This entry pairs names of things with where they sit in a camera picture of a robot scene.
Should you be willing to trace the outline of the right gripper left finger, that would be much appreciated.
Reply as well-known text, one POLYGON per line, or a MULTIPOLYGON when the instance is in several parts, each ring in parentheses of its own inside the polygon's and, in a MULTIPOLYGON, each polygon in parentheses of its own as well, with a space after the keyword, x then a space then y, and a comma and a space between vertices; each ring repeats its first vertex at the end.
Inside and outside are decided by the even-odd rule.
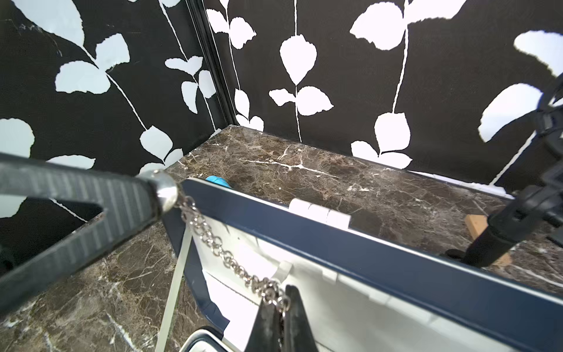
POLYGON ((272 304, 262 303, 249 336, 245 352, 281 351, 281 314, 272 304))

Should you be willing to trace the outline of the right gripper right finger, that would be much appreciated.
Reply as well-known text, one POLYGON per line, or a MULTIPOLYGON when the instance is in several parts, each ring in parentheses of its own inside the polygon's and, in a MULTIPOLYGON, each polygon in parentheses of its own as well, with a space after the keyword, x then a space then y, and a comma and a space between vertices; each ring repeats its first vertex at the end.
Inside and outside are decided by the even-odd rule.
POLYGON ((282 351, 318 352, 299 289, 288 285, 285 293, 290 299, 290 308, 284 316, 282 351))

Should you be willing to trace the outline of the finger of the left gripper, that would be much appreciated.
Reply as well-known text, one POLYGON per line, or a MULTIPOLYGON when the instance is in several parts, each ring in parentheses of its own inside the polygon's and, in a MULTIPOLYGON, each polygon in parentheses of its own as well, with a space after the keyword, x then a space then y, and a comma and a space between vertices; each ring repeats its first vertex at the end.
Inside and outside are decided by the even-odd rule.
POLYGON ((154 188, 138 177, 82 170, 1 154, 1 194, 97 205, 102 217, 1 277, 1 315, 6 316, 107 255, 158 221, 154 188))

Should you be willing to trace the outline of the navy jewelry box white lining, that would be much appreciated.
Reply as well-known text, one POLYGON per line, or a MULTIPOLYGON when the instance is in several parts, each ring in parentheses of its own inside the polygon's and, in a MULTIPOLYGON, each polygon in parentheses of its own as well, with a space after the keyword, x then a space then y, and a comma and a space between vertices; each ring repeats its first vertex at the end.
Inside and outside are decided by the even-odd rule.
POLYGON ((296 286, 324 351, 561 351, 562 299, 191 178, 182 183, 249 272, 296 286))

